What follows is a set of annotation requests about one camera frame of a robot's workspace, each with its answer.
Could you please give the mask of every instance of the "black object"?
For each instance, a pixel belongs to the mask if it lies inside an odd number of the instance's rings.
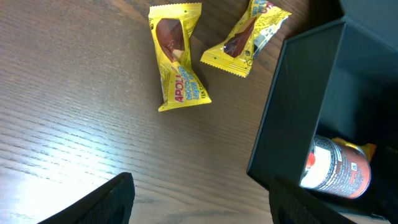
[[[271,183],[269,205],[275,224],[354,223],[325,206],[301,187],[281,177],[275,178]]]
[[[128,224],[135,191],[132,175],[123,172],[41,224]]]
[[[340,3],[341,19],[284,43],[248,166],[267,189],[276,176],[300,184],[315,133],[398,144],[398,1]],[[309,192],[337,212],[383,218],[380,190],[355,200]]]

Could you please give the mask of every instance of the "cylindrical container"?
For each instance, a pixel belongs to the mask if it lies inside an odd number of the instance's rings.
[[[359,148],[315,136],[301,187],[346,198],[357,198],[369,187],[371,170]]]

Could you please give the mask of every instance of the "brown wooden surface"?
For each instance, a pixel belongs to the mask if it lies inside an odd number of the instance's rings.
[[[204,1],[192,61],[213,102],[158,113],[147,15],[175,2],[0,0],[0,222],[39,222],[123,171],[136,184],[132,223],[272,222],[246,166],[282,41],[306,29],[308,0],[274,1],[293,15],[246,79],[199,59],[248,1]]]

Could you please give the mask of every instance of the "can label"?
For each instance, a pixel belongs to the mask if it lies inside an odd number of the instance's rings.
[[[315,136],[300,185],[346,198],[359,197],[370,183],[363,153]]]

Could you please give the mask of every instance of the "wood grain surface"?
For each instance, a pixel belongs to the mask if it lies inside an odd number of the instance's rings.
[[[192,62],[213,102],[159,113],[147,15],[177,2],[0,0],[1,223],[39,222],[124,171],[131,223],[272,223],[246,167],[282,42],[313,24],[311,2],[274,1],[293,14],[243,79],[199,60],[248,1],[203,1]]]

